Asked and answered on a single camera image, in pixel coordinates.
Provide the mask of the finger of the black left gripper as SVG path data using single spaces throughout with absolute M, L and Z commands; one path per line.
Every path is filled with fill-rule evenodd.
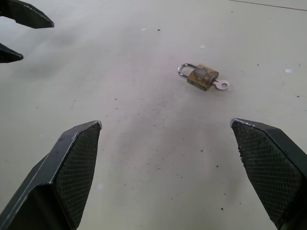
M 0 44 L 0 63 L 11 63 L 22 60 L 24 57 L 22 54 L 9 49 L 8 47 Z
M 54 27 L 52 20 L 42 11 L 20 0 L 1 0 L 0 15 L 34 29 Z

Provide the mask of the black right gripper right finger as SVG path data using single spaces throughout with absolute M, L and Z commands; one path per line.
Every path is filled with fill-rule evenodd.
M 279 230 L 307 228 L 307 155 L 279 128 L 233 118 L 243 166 Z

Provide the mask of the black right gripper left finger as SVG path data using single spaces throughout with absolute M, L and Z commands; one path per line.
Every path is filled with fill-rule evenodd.
M 0 215 L 2 230 L 75 230 L 91 190 L 99 120 L 61 134 L 25 177 Z

